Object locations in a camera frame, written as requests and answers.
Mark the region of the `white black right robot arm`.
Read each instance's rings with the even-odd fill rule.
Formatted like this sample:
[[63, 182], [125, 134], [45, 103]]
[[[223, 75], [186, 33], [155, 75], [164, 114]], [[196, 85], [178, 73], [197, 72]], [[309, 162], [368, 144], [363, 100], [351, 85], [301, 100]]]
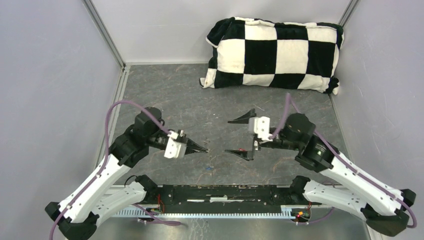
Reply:
[[252, 161], [261, 148], [297, 151], [295, 160], [302, 167], [343, 185], [343, 189], [337, 189], [298, 175], [288, 191], [293, 203], [308, 201], [345, 211], [389, 237], [398, 235], [409, 227], [409, 222], [416, 221], [410, 212], [416, 199], [414, 191], [393, 188], [360, 169], [324, 141], [316, 133], [315, 124], [304, 114], [292, 113], [282, 127], [271, 127], [268, 117], [257, 116], [251, 109], [231, 123], [247, 124], [253, 136], [251, 150], [232, 150], [233, 155]]

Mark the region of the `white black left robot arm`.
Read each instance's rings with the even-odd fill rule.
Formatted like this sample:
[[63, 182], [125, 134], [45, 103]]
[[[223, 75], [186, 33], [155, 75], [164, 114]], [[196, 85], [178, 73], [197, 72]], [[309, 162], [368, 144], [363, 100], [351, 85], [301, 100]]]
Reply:
[[155, 107], [141, 107], [123, 134], [105, 149], [102, 161], [87, 179], [67, 198], [50, 202], [45, 211], [68, 240], [88, 240], [108, 218], [124, 208], [155, 200], [164, 208], [158, 185], [148, 176], [139, 175], [133, 182], [114, 194], [104, 197], [107, 190], [140, 160], [150, 148], [164, 151], [167, 159], [178, 159], [208, 149], [192, 141], [183, 130], [165, 127], [162, 112]]

